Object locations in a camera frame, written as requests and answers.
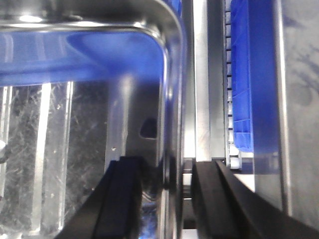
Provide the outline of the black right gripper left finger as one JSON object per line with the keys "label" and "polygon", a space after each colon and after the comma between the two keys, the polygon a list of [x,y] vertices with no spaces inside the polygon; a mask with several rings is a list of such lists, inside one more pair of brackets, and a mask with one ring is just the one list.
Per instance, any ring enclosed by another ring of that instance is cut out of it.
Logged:
{"label": "black right gripper left finger", "polygon": [[143,162],[139,156],[111,161],[98,186],[57,238],[137,239]]}

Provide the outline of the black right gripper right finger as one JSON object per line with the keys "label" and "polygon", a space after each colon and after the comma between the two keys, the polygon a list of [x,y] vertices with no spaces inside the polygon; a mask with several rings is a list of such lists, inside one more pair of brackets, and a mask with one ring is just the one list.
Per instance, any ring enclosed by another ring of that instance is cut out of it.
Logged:
{"label": "black right gripper right finger", "polygon": [[220,160],[193,165],[191,197],[200,239],[319,237],[317,230],[252,192]]}

